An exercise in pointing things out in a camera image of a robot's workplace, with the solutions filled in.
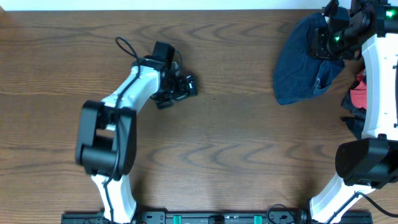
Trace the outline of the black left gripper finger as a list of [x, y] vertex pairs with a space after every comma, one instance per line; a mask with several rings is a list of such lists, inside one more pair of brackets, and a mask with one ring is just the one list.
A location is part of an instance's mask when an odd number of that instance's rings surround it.
[[155, 100], [158, 110], [164, 110], [173, 106], [173, 100]]
[[189, 75], [186, 77], [186, 82], [187, 82], [187, 93], [189, 96], [197, 96], [198, 91], [197, 91], [197, 86], [195, 83], [195, 77], [192, 75]]

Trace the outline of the dark blue denim shorts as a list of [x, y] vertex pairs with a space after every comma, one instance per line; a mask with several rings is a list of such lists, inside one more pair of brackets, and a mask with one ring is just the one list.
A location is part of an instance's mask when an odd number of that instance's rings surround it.
[[289, 105], [324, 94], [344, 70], [343, 60], [315, 59], [308, 54], [315, 29], [327, 26], [319, 12], [296, 23], [274, 71], [273, 87], [278, 104]]

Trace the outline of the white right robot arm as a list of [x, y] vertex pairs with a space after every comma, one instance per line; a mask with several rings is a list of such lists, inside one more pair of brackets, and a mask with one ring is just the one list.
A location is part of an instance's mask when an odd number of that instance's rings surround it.
[[335, 175], [298, 216], [298, 223], [362, 223], [349, 209], [361, 198], [397, 182], [397, 4], [353, 1], [349, 9], [330, 1], [328, 27], [317, 29], [310, 55], [326, 60], [363, 59], [366, 118], [361, 139], [339, 146]]

